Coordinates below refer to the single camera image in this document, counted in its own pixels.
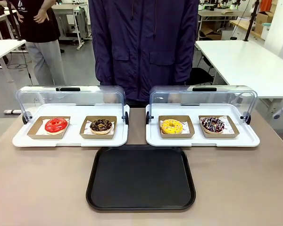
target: white tray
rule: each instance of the white tray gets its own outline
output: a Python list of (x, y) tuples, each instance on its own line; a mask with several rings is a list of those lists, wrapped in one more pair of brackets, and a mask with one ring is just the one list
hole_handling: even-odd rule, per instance
[[(180, 106), (179, 104), (153, 104), (152, 116), (146, 125), (146, 139), (152, 146), (230, 146), (256, 147), (260, 140), (250, 125), (240, 119), (240, 112), (230, 104), (200, 104), (199, 106)], [(199, 115), (228, 115), (240, 134), (234, 139), (207, 139), (200, 127)], [(195, 134), (192, 138), (163, 139), (160, 135), (158, 117), (160, 115), (188, 115), (193, 123)]]
[[(87, 115), (116, 116), (117, 129), (113, 139), (83, 139), (80, 135), (82, 123)], [(29, 129), (40, 116), (70, 116), (70, 125), (61, 140), (36, 140), (27, 136)], [(123, 122), (120, 104), (94, 106), (75, 104), (44, 104), (33, 114), (33, 119), (24, 125), (13, 138), (13, 145), (17, 147), (55, 147), (55, 146), (121, 146), (126, 143), (128, 125)]]

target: navy blue jacket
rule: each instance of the navy blue jacket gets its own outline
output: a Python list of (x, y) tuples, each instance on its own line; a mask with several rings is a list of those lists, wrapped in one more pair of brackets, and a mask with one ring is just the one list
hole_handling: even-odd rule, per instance
[(191, 71), (198, 0), (89, 0), (95, 73), (126, 97), (148, 101), (156, 85), (183, 84)]

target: person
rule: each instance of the person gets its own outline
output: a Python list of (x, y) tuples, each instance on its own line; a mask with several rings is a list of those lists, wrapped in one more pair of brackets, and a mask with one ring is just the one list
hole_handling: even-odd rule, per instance
[(89, 0), (95, 73), (129, 101), (184, 85), (192, 68), (198, 0)]
[[(55, 0), (10, 0), (17, 10), (21, 38), (34, 63), (39, 85), (65, 85), (63, 62), (56, 29), (57, 21), (51, 6)], [(5, 0), (0, 5), (7, 6)]]

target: person in black t-shirt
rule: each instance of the person in black t-shirt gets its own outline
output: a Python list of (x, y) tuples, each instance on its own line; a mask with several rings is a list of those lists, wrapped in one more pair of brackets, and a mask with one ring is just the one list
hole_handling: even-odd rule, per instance
[[(17, 10), (20, 35), (34, 62), (34, 75), (39, 85), (65, 85), (63, 62), (56, 28), (56, 17), (51, 6), (56, 0), (10, 0)], [(7, 6), (5, 0), (0, 5)]]

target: clear plastic cover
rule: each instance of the clear plastic cover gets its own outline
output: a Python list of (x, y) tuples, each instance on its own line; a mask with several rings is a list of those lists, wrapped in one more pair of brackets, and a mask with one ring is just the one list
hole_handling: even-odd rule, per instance
[(248, 121), (257, 93), (246, 86), (165, 86), (154, 87), (150, 94), (150, 120), (155, 108), (168, 105), (223, 107), (234, 106), (241, 119)]
[(119, 86), (27, 86), (16, 93), (26, 121), (32, 119), (43, 105), (63, 105), (56, 108), (56, 114), (59, 114), (59, 109), (61, 114), (65, 114), (67, 106), (113, 105), (114, 109), (121, 110), (124, 119), (124, 96), (124, 90)]

